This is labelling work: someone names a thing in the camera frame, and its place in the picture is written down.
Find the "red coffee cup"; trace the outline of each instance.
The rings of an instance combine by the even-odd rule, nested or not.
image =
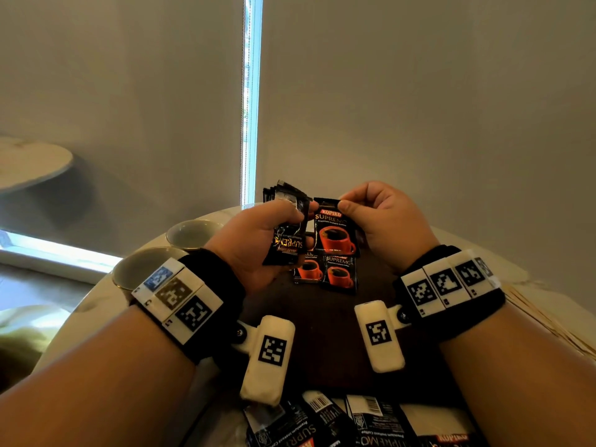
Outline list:
[[[319,264],[316,260],[305,260],[298,269],[298,273],[302,279],[320,281],[323,278],[323,271],[319,269]]]
[[[345,229],[327,226],[319,231],[319,235],[325,252],[338,255],[351,255],[356,252],[356,245],[350,241],[350,235]]]
[[[354,281],[350,277],[350,273],[339,266],[331,266],[327,269],[327,276],[329,277],[329,283],[336,287],[352,288]]]

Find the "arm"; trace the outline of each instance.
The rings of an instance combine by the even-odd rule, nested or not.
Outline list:
[[[439,244],[402,192],[369,182],[339,209],[365,231],[370,248],[403,272]],[[493,447],[590,445],[596,437],[596,367],[505,305],[441,350]]]
[[[289,202],[267,202],[236,215],[205,248],[227,263],[250,294],[288,268],[262,265],[273,227],[302,219]],[[158,445],[194,371],[178,346],[132,306],[0,395],[0,445]]]
[[[594,442],[596,366],[515,307],[440,348],[492,447]]]

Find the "black wristband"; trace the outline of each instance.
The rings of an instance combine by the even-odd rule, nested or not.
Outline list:
[[[205,304],[200,298],[195,298],[194,294],[188,296],[186,299],[181,300],[179,304],[173,308],[173,312],[169,317],[165,319],[157,318],[147,303],[139,301],[134,298],[133,302],[141,308],[141,310],[149,316],[162,331],[177,345],[183,353],[194,363],[198,363],[200,360],[212,356],[212,354],[219,348],[229,345],[230,342],[235,338],[236,321],[242,311],[242,301],[246,291],[238,280],[234,271],[230,266],[224,262],[218,255],[205,249],[200,249],[195,253],[185,255],[178,260],[188,270],[186,273],[191,272],[196,278],[200,278],[205,286],[209,290],[202,289],[199,292],[212,292],[211,295],[215,300],[220,300],[220,304],[216,308],[209,308],[208,304]],[[162,300],[158,296],[161,289],[165,289],[168,286],[168,282],[179,275],[171,276],[168,281],[162,282],[158,288],[150,289],[155,291],[155,298]],[[208,315],[205,317],[206,321],[195,327],[193,324],[195,320],[195,314],[199,314],[200,311],[207,311]],[[181,342],[179,338],[171,332],[171,326],[177,323],[181,326],[182,323],[189,330],[194,330],[192,334],[187,331],[189,338],[185,342]]]
[[[437,260],[454,255],[459,251],[460,249],[454,246],[437,246],[416,260],[393,283],[396,300],[398,304],[402,305],[406,314],[405,318],[412,324],[427,331],[436,341],[445,341],[457,337],[462,332],[469,330],[494,314],[505,303],[505,294],[500,288],[496,288],[479,297],[473,297],[468,301],[448,307],[441,312],[428,316],[420,315],[420,311],[410,297],[410,293],[401,277]]]

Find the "wall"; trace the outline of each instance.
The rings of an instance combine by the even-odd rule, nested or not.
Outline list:
[[[0,0],[0,134],[76,156],[0,227],[125,255],[237,205],[243,3]]]
[[[596,312],[594,3],[265,0],[257,188],[385,180]]]

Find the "forearm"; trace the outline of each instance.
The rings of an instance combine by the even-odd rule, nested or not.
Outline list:
[[[0,396],[0,445],[158,444],[194,370],[133,306]]]
[[[516,308],[440,347],[492,447],[593,443],[596,367]]]

